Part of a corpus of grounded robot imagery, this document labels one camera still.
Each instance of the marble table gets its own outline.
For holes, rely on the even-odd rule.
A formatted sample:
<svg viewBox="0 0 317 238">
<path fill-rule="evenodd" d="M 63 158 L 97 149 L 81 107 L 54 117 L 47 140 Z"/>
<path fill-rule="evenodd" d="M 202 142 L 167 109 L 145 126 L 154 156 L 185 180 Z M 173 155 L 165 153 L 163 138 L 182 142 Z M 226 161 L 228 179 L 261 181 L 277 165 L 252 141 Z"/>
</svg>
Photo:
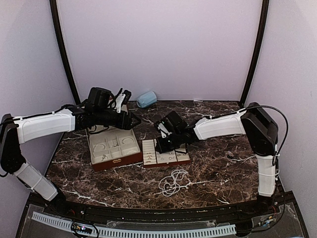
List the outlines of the marble table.
<svg viewBox="0 0 317 238">
<path fill-rule="evenodd" d="M 139 140 L 154 139 L 159 133 L 154 122 L 170 111 L 187 122 L 205 115 L 219 115 L 239 109 L 236 102 L 161 101 L 146 109 L 129 102 L 130 111 L 142 118 L 134 128 Z M 174 167 L 143 168 L 142 163 L 94 172 L 86 132 L 66 133 L 49 166 L 47 177 L 67 200 L 119 208 L 179 209 L 234 204 L 256 199 L 257 162 L 246 136 L 211 138 L 189 146 L 192 163 Z M 188 175 L 183 187 L 171 197 L 162 195 L 159 181 L 172 171 Z"/>
</svg>

